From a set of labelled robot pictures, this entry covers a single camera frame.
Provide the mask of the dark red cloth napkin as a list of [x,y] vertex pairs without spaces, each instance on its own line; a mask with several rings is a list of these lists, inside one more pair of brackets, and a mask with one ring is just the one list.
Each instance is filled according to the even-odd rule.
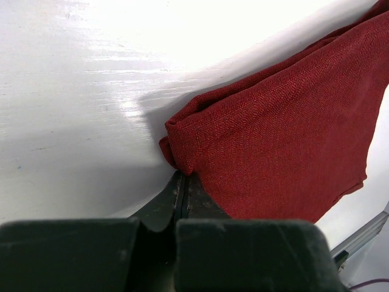
[[388,2],[294,56],[194,97],[166,160],[232,218],[318,221],[363,186],[388,86]]

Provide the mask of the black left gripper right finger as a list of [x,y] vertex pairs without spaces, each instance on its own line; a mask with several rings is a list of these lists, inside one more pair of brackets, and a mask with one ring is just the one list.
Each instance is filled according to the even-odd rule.
[[234,220],[185,180],[177,291],[345,291],[322,232],[301,220]]

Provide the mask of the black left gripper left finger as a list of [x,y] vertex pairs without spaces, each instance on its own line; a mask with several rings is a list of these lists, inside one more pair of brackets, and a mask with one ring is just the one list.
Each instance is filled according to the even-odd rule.
[[2,291],[173,291],[175,173],[128,218],[21,220],[1,225]]

